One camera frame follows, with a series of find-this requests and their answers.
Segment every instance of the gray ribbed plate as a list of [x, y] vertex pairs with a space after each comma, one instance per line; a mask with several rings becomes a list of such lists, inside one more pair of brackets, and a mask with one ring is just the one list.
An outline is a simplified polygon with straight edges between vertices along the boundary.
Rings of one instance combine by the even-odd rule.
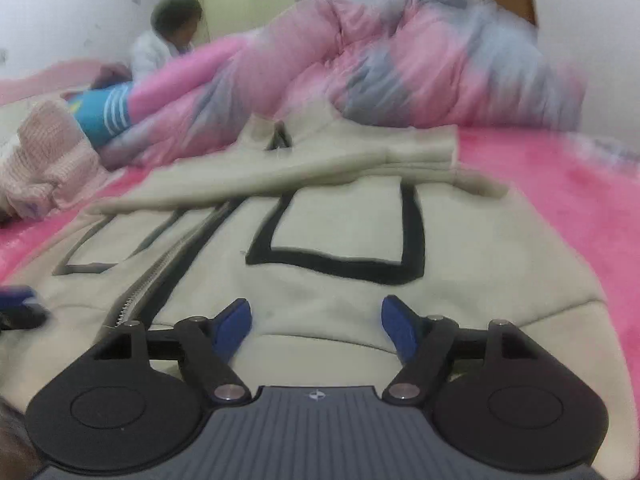
[[[38, 480], [83, 477], [46, 468]], [[527, 476], [479, 464], [443, 442], [419, 410], [373, 388], [264, 388], [216, 411], [194, 443], [122, 480], [603, 480], [580, 468]]]

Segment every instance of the beige hoodie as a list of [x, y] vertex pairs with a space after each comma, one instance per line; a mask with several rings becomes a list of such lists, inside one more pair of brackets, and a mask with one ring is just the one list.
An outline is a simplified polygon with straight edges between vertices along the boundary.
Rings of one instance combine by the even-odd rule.
[[155, 171], [59, 236], [17, 277], [54, 320], [0, 340], [0, 394], [24, 409], [105, 326], [172, 326], [236, 298], [254, 326], [232, 365], [252, 389], [381, 391], [400, 368], [380, 325], [395, 294], [461, 326], [523, 326], [603, 397], [610, 430], [594, 466], [631, 478], [637, 418], [597, 280], [519, 193], [455, 167], [456, 129], [361, 126], [324, 103], [285, 128], [293, 148], [265, 152], [274, 124], [254, 117], [232, 149]]

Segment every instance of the white shirt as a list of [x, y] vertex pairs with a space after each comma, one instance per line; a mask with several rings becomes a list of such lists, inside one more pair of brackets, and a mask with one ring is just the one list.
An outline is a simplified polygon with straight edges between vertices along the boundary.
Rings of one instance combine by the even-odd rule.
[[179, 56], [180, 51], [173, 43], [168, 42], [153, 30], [144, 32], [133, 44], [130, 52], [133, 81], [139, 83]]

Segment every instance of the child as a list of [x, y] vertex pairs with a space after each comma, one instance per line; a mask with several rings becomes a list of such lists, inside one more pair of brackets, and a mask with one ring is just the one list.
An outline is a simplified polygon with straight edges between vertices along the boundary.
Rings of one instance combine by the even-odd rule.
[[192, 50], [202, 19], [198, 0], [163, 0], [151, 16], [152, 30], [144, 32], [131, 49], [133, 81], [138, 83], [174, 57]]

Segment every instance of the pink bedsheet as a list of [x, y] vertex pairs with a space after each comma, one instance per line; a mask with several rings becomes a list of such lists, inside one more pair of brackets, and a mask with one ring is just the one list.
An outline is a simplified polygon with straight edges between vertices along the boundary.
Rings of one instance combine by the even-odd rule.
[[[546, 132], [462, 128], [460, 161], [515, 184], [590, 263], [609, 298], [640, 405], [640, 183], [579, 160], [561, 137]], [[145, 176], [129, 170], [103, 195], [121, 194]], [[76, 213], [1, 229], [0, 282]]]
[[[142, 182], [148, 173], [146, 170], [130, 168], [123, 176], [98, 192], [95, 198], [120, 196]], [[71, 222], [83, 205], [86, 202], [41, 221], [21, 220], [0, 228], [0, 283], [27, 260], [31, 253]]]

